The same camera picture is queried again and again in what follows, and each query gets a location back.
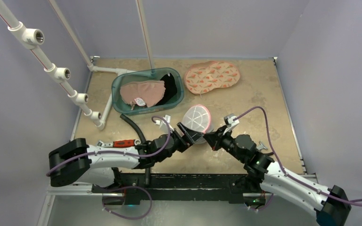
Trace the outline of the round pink white laundry bag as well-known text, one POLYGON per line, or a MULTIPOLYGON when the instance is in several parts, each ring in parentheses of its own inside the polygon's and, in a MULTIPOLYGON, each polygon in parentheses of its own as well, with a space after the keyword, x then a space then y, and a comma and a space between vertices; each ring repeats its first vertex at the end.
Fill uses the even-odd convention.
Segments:
POLYGON ((214 130, 210 111, 200 104, 192 106, 184 114, 181 122, 188 129, 202 133, 209 133, 214 130))

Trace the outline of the pink bra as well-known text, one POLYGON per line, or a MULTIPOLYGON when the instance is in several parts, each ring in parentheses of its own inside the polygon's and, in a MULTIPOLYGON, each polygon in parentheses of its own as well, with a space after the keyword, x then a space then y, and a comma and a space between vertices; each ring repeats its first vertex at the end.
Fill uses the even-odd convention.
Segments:
POLYGON ((163 81, 135 81, 129 82, 120 88, 122 100, 134 106, 153 107, 164 96, 163 81))

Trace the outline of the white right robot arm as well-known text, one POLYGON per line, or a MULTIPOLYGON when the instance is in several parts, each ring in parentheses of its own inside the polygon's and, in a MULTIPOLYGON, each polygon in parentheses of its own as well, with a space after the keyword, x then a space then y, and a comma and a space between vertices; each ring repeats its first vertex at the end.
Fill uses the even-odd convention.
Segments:
POLYGON ((232 137, 225 129, 220 127, 203 137, 214 151, 223 149, 243 163, 250 191, 261 189, 280 196, 314 216, 320 226, 345 224, 352 207, 346 203, 342 188, 329 188, 282 168, 272 157, 260 152, 249 135, 232 137))

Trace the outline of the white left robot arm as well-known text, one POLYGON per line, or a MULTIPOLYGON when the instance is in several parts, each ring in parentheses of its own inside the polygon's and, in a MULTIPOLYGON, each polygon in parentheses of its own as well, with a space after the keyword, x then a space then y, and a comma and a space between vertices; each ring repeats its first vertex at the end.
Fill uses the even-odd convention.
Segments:
POLYGON ((122 186, 115 168, 144 170, 153 167, 176 151, 184 152, 204 135, 182 123, 177 126, 180 133, 177 130, 169 131, 152 141, 126 147, 88 145, 85 138, 72 140, 49 153, 50 170, 47 176, 50 184, 52 187, 62 187, 79 181, 105 187, 115 193, 122 186))

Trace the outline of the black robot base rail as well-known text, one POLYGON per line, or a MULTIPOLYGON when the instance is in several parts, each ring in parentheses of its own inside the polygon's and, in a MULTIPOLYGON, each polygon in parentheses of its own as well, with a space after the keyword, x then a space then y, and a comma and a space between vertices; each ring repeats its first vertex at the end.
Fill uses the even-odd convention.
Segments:
POLYGON ((246 174, 156 174, 149 183, 143 173, 120 173, 108 187, 93 185, 94 194, 124 197, 125 204, 154 201, 224 201, 262 207, 271 197, 246 174))

